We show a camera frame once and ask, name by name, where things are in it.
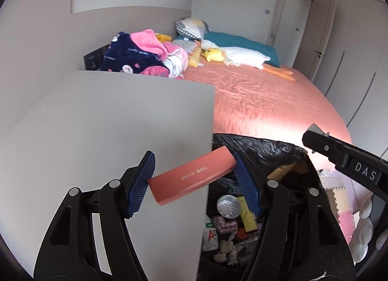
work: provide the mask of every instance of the mattress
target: mattress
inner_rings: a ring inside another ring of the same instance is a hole
[[[201,59],[189,67],[185,80],[216,87],[214,133],[233,133],[289,142],[301,147],[313,123],[330,135],[351,143],[345,123],[326,97],[297,70],[294,82],[247,66],[226,66]],[[334,165],[319,153],[308,154],[317,170]]]

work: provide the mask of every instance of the yellow cloth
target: yellow cloth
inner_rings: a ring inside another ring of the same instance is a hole
[[[201,48],[195,48],[189,55],[189,66],[198,67],[199,59],[201,58]]]
[[[164,35],[161,33],[156,33],[155,34],[156,38],[159,40],[159,42],[171,42],[172,38],[168,35]]]

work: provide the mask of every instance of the yellow plush toy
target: yellow plush toy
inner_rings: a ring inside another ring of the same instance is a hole
[[[206,61],[211,62],[223,62],[225,59],[224,52],[220,49],[209,48],[202,55],[205,57]]]

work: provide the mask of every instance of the white table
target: white table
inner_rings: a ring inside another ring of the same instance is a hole
[[[213,105],[213,86],[123,73],[77,71],[52,90],[0,151],[0,232],[22,266],[33,273],[71,187],[99,189],[147,150],[155,175],[208,153]],[[150,281],[195,280],[206,201],[202,188],[160,207],[147,191],[127,224]],[[100,266],[109,271],[98,229]]]

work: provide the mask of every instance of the ridged rubber pad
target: ridged rubber pad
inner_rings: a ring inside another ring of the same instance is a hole
[[[260,205],[260,192],[253,182],[248,169],[245,167],[241,156],[236,152],[233,157],[237,161],[237,166],[233,169],[233,171],[248,205],[248,209],[256,217],[258,217],[263,211],[263,208]]]
[[[147,180],[153,176],[155,171],[155,163],[155,154],[151,152],[133,182],[132,188],[128,191],[128,206],[126,211],[129,218],[133,217],[133,214],[140,209],[148,188]]]

